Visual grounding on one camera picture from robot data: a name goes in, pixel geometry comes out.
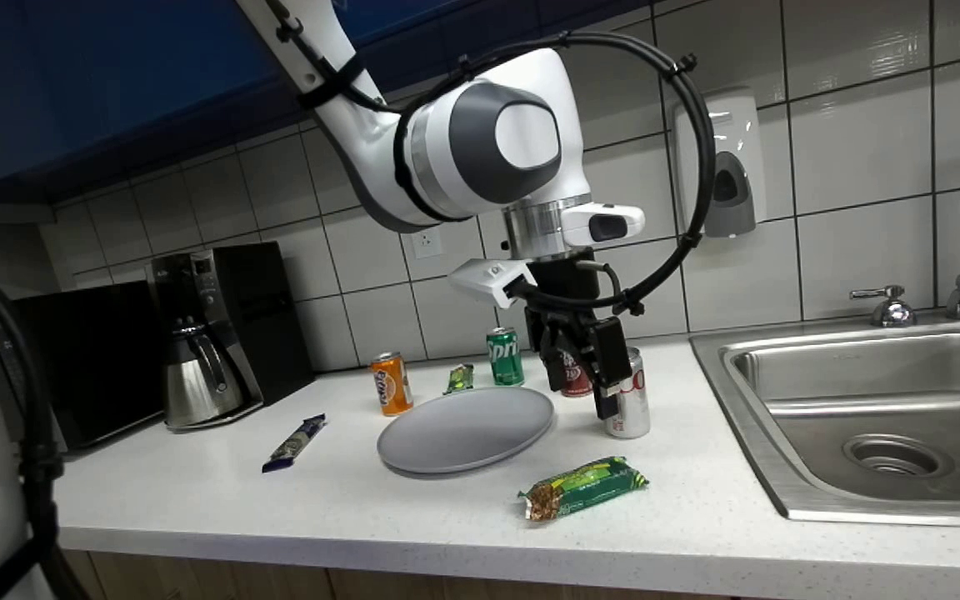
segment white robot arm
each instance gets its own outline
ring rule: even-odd
[[[238,5],[355,167],[377,225],[410,233],[504,207],[514,260],[476,260],[455,281],[500,308],[528,301],[528,334],[549,390],[563,390],[563,357],[574,357],[594,379],[600,420],[611,420],[613,393],[629,378],[617,314],[639,314],[645,297],[678,274],[706,225],[715,124],[684,79],[693,61],[675,61],[635,37],[560,34],[500,50],[483,71],[436,83],[398,115],[365,74],[331,0]],[[647,61],[693,124],[699,165],[693,221],[667,264],[629,291],[617,287],[611,266],[594,264],[594,247],[637,238],[645,209],[590,201],[574,87],[547,44],[617,47]],[[613,281],[613,297],[600,297],[600,271]]]
[[[355,61],[331,0],[239,0],[245,13],[315,97],[361,180],[367,213],[400,233],[511,207],[521,260],[574,257],[645,230],[645,209],[590,203],[570,77],[529,50],[426,105],[394,115]]]

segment round plate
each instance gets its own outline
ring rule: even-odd
[[[377,440],[380,459],[410,478],[450,478],[500,463],[553,427],[553,405],[517,387],[465,390],[398,418]]]

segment white countertop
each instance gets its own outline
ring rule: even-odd
[[[738,598],[960,598],[960,530],[777,518],[689,348],[645,348],[645,361],[651,438],[611,440],[590,396],[553,396],[557,427],[537,448],[450,481],[380,463],[389,420],[367,375],[325,378],[223,430],[178,438],[156,424],[66,466],[63,546]],[[537,361],[528,375],[544,390]],[[410,383],[440,396],[448,367],[410,367]],[[295,469],[260,473],[315,413],[331,427]],[[651,491],[524,523],[517,491],[611,454]]]

